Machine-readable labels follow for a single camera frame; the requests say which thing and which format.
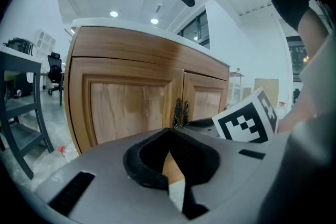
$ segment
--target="window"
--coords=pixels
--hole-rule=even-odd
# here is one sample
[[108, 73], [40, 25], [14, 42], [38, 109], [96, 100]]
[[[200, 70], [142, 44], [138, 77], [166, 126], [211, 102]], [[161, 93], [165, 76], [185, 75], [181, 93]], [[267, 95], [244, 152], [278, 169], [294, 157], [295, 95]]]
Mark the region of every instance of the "window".
[[290, 56], [293, 66], [293, 81], [301, 82], [300, 73], [304, 67], [309, 62], [307, 57], [306, 49], [303, 45], [303, 42], [299, 36], [297, 37], [287, 37], [287, 43], [289, 46]]
[[206, 11], [193, 19], [178, 35], [210, 49], [209, 26]]

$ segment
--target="cabinet door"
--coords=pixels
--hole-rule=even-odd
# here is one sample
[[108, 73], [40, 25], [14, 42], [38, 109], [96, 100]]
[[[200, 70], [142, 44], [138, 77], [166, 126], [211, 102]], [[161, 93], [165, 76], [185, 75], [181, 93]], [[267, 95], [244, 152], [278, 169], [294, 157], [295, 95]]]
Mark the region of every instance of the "cabinet door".
[[106, 58], [73, 58], [70, 113], [84, 153], [97, 144], [171, 127], [183, 70]]
[[183, 106], [189, 103], [188, 121], [213, 117], [226, 106], [228, 82], [184, 73]]

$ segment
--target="black vent slot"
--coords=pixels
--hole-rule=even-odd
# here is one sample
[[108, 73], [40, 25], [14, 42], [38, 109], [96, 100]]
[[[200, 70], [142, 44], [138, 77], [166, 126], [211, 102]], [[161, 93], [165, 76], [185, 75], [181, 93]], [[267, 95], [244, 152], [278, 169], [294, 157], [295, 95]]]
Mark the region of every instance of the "black vent slot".
[[249, 151], [249, 150], [241, 150], [239, 154], [255, 158], [255, 159], [263, 159], [265, 157], [265, 153], [256, 152], [256, 151]]
[[74, 179], [49, 203], [49, 206], [67, 216], [84, 191], [94, 179], [93, 174], [80, 172]]
[[162, 7], [161, 5], [157, 6], [155, 13], [159, 13], [161, 7]]

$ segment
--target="person's arm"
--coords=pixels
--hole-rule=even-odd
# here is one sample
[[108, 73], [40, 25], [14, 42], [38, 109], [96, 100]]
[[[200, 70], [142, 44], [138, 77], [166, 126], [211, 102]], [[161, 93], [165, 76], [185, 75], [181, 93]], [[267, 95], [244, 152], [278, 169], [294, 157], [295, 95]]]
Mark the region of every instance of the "person's arm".
[[[328, 31], [319, 16], [309, 8], [309, 0], [272, 0], [280, 16], [299, 33], [311, 60], [322, 46]], [[289, 113], [279, 121], [278, 133], [290, 132], [300, 121], [315, 115], [314, 105], [304, 86]]]
[[[301, 18], [298, 33], [305, 45], [309, 59], [314, 57], [328, 36], [327, 28], [312, 9], [308, 9]], [[311, 119], [315, 113], [309, 92], [303, 86], [291, 111], [279, 121], [278, 133], [290, 132], [298, 122]]]

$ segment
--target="white countertop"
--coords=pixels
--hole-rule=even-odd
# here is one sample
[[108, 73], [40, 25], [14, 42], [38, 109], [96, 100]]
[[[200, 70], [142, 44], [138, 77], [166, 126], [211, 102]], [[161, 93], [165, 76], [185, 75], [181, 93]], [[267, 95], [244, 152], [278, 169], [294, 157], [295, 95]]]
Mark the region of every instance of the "white countertop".
[[33, 62], [38, 62], [38, 63], [43, 62], [43, 60], [40, 59], [40, 58], [31, 56], [31, 55], [28, 55], [28, 54], [24, 54], [23, 52], [19, 52], [17, 50], [8, 48], [4, 45], [0, 45], [0, 52], [3, 52], [5, 54], [9, 54], [9, 55], [13, 55], [13, 56], [16, 56], [16, 57], [20, 57], [20, 58], [23, 58], [23, 59], [26, 59], [26, 60], [29, 60], [29, 61], [33, 61]]
[[109, 19], [109, 18], [82, 18], [82, 19], [75, 19], [72, 22], [71, 27], [84, 27], [84, 26], [102, 26], [102, 27], [114, 27], [114, 28], [123, 28], [123, 29], [129, 29], [134, 30], [138, 32], [147, 33], [153, 36], [162, 37], [171, 41], [174, 41], [176, 43], [185, 45], [187, 47], [190, 47], [194, 50], [197, 50], [205, 55], [208, 55], [209, 57], [227, 65], [224, 63], [221, 58], [215, 56], [209, 49], [204, 48], [203, 46], [190, 41], [189, 39], [186, 39], [184, 37], [181, 37], [179, 35], [176, 35], [174, 33], [162, 30], [160, 28], [154, 27], [154, 26], [148, 26], [136, 22], [131, 22], [127, 20], [120, 20], [120, 19]]

